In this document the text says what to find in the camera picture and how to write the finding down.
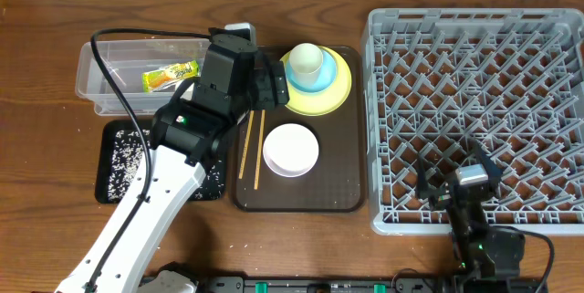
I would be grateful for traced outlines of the white cup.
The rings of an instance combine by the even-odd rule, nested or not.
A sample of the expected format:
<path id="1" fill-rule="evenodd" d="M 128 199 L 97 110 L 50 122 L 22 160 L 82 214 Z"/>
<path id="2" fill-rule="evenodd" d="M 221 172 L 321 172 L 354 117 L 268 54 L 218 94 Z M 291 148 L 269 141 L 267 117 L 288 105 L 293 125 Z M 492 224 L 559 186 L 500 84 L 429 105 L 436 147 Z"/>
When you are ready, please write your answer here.
<path id="1" fill-rule="evenodd" d="M 303 87 L 310 87 L 318 80 L 323 61 L 322 50 L 311 43 L 295 46 L 288 58 L 297 83 Z"/>

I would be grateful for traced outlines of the green snack wrapper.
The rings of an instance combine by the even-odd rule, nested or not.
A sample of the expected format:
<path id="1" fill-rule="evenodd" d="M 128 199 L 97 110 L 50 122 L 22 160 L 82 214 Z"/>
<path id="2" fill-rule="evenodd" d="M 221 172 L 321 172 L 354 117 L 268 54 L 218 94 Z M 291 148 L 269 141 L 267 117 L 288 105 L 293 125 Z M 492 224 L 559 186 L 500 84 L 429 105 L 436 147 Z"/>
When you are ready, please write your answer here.
<path id="1" fill-rule="evenodd" d="M 199 76 L 200 69 L 196 60 L 174 63 L 144 72 L 141 76 L 142 89 L 144 92 L 159 91 L 187 78 L 198 78 Z"/>

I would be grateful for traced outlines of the white small bowl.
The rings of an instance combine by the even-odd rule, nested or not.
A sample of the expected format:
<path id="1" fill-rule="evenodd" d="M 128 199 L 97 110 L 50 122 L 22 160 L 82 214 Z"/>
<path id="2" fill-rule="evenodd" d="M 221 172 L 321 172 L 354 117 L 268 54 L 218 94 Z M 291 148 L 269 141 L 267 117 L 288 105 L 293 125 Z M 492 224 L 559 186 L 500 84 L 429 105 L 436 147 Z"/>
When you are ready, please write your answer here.
<path id="1" fill-rule="evenodd" d="M 316 165 L 319 157 L 318 139 L 303 125 L 282 124 L 266 136 L 262 155 L 273 173 L 286 178 L 299 177 Z"/>

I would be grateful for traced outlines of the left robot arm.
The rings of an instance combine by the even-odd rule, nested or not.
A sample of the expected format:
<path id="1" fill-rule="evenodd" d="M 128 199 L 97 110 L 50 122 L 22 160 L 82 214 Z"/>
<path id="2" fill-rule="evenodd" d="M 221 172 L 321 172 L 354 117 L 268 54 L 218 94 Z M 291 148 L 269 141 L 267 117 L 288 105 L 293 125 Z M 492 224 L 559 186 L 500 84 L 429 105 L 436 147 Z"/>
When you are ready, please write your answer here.
<path id="1" fill-rule="evenodd" d="M 250 37 L 209 38 L 198 78 L 187 78 L 154 114 L 144 156 L 92 248 L 59 292 L 135 292 L 179 210 L 226 152 L 253 110 L 289 101 L 285 66 Z"/>

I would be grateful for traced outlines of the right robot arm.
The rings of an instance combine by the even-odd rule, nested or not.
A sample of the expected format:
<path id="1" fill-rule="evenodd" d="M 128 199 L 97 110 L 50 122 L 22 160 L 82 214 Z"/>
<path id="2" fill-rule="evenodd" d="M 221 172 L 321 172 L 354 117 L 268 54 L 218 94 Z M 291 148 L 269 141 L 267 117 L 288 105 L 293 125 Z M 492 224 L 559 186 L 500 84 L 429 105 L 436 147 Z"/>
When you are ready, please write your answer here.
<path id="1" fill-rule="evenodd" d="M 422 156 L 415 164 L 415 194 L 425 199 L 433 211 L 445 211 L 452 228 L 454 255 L 460 261 L 449 283 L 454 292 L 486 292 L 510 289 L 518 277 L 525 251 L 525 236 L 515 230 L 488 224 L 482 203 L 497 195 L 503 171 L 477 141 L 471 142 L 474 163 L 444 176 L 443 183 L 430 185 L 428 167 Z"/>

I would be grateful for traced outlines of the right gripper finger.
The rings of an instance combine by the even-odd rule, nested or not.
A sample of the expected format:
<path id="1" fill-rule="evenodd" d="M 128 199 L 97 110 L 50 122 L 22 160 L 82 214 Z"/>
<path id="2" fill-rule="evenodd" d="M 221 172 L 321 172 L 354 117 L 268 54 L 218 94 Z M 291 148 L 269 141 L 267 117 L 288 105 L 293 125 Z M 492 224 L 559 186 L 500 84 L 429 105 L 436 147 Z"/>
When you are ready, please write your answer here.
<path id="1" fill-rule="evenodd" d="M 472 141 L 472 151 L 475 158 L 484 167 L 488 182 L 500 183 L 503 171 L 491 160 L 478 141 Z"/>
<path id="2" fill-rule="evenodd" d="M 417 179 L 415 194 L 418 199 L 427 199 L 430 195 L 430 188 L 428 181 L 426 179 L 426 170 L 424 168 L 424 162 L 420 155 L 417 156 L 415 164 Z"/>

